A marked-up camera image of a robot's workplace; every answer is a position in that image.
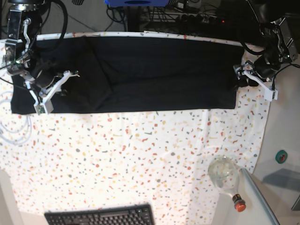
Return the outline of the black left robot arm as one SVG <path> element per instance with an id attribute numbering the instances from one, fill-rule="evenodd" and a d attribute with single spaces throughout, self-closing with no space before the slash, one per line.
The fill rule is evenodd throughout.
<path id="1" fill-rule="evenodd" d="M 254 62 L 247 60 L 244 64 L 233 66 L 233 69 L 240 87 L 260 85 L 264 89 L 264 98 L 272 101 L 278 97 L 275 87 L 277 75 L 289 66 L 299 67 L 294 64 L 298 58 L 295 40 L 285 17 L 284 3 L 279 0 L 248 0 L 247 3 L 258 21 L 265 46 L 256 52 L 238 35 L 244 50 L 258 59 Z"/>

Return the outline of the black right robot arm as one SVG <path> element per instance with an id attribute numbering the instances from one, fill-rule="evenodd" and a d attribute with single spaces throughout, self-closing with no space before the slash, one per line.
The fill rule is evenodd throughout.
<path id="1" fill-rule="evenodd" d="M 10 83 L 15 89 L 31 92 L 40 103 L 45 98 L 50 100 L 56 93 L 67 95 L 64 83 L 74 73 L 60 72 L 54 69 L 52 60 L 41 59 L 42 53 L 56 50 L 64 39 L 68 25 L 68 12 L 61 0 L 11 0 L 8 13 L 7 40 L 1 69 L 6 69 L 11 76 L 24 79 L 23 85 Z M 58 40 L 51 47 L 37 45 L 38 34 L 46 20 L 43 14 L 49 14 L 51 5 L 58 5 L 63 13 L 62 31 Z"/>

